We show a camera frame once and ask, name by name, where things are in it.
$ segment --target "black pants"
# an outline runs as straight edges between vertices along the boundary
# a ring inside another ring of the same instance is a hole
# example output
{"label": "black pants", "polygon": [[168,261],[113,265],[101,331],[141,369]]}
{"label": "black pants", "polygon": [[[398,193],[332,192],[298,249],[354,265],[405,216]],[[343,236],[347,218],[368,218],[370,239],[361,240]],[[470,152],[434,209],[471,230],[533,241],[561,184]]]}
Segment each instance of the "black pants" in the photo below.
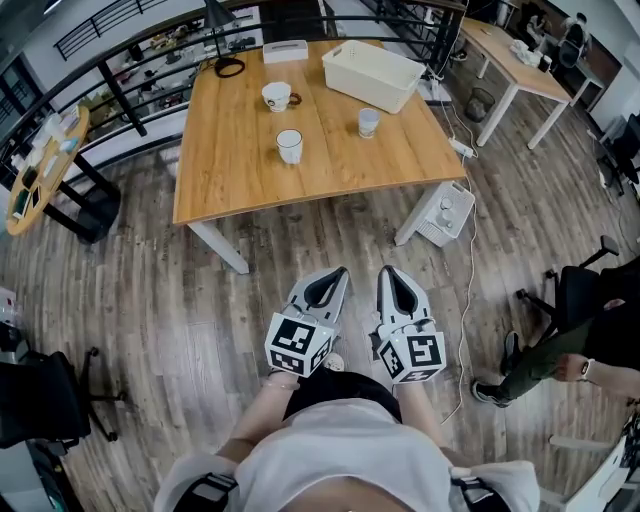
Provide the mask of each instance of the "black pants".
{"label": "black pants", "polygon": [[364,398],[378,402],[391,416],[402,422],[400,404],[387,388],[359,373],[334,372],[320,366],[311,377],[300,378],[300,389],[291,395],[284,419],[320,402],[343,398]]}

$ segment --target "desk lamp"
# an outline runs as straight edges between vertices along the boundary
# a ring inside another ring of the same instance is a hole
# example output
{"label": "desk lamp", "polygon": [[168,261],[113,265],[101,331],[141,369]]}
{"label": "desk lamp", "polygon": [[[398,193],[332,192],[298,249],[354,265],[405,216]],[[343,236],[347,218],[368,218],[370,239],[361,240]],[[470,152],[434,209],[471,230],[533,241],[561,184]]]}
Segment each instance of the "desk lamp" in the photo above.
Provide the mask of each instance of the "desk lamp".
{"label": "desk lamp", "polygon": [[[244,62],[233,57],[222,57],[220,55],[220,46],[218,46],[218,38],[216,37],[216,28],[223,27],[228,23],[235,21],[236,17],[226,8],[220,5],[216,0],[204,0],[206,9],[205,26],[209,27],[213,32],[213,39],[216,42],[216,50],[218,52],[218,60],[214,64],[216,75],[220,78],[229,78],[239,75],[244,71]],[[221,71],[229,66],[240,66],[240,69],[233,73],[222,74]]]}

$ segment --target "wall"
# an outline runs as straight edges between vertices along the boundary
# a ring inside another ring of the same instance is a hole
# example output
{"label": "wall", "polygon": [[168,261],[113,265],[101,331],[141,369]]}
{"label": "wall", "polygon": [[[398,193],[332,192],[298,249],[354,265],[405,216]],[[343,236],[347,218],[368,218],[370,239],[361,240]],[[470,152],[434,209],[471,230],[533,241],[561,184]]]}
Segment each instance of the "wall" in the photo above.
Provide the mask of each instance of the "wall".
{"label": "wall", "polygon": [[[204,0],[166,0],[151,7],[144,14],[134,16],[111,30],[105,32],[85,47],[74,53],[65,61],[53,45],[80,23],[108,5],[105,0],[65,0],[31,35],[24,46],[29,68],[34,72],[34,79],[44,91],[51,89],[71,71],[79,67],[91,57],[112,48],[129,39],[145,28],[180,14],[204,7]],[[59,107],[74,96],[91,87],[102,77],[97,71],[91,71],[80,80],[63,91],[56,98],[54,106]]]}

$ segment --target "white plastic basket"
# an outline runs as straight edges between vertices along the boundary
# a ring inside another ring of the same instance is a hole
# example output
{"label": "white plastic basket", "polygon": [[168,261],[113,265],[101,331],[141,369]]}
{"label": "white plastic basket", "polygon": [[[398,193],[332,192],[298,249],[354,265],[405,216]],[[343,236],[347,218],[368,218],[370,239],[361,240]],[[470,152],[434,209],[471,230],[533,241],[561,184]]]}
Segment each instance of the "white plastic basket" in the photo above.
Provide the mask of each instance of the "white plastic basket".
{"label": "white plastic basket", "polygon": [[426,66],[390,51],[346,41],[322,57],[327,87],[397,114]]}

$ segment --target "glass cup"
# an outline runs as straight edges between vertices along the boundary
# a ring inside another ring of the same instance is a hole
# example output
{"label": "glass cup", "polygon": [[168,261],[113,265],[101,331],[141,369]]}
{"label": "glass cup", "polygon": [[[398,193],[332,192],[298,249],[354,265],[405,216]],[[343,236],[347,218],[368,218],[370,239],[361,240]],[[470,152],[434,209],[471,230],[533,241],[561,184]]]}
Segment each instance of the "glass cup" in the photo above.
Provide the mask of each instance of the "glass cup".
{"label": "glass cup", "polygon": [[299,164],[302,160],[302,134],[298,130],[284,130],[276,137],[280,157],[287,164]]}
{"label": "glass cup", "polygon": [[380,112],[372,108],[363,108],[358,115],[358,131],[363,139],[373,137],[380,122]]}

